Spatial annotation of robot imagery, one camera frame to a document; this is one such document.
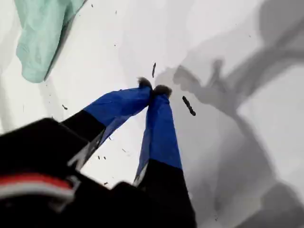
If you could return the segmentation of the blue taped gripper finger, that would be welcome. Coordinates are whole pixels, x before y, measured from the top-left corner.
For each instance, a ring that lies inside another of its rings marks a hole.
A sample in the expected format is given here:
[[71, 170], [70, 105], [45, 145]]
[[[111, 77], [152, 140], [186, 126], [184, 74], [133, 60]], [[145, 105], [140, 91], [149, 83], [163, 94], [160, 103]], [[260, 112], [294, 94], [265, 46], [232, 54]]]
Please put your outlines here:
[[171, 92], [165, 85], [152, 91], [135, 183], [147, 197], [148, 213], [156, 226], [195, 228], [169, 102]]
[[109, 92], [64, 120], [65, 127], [87, 141], [85, 148], [68, 161], [68, 166], [80, 170], [116, 129], [148, 106], [151, 97], [151, 83], [140, 77], [137, 88]]

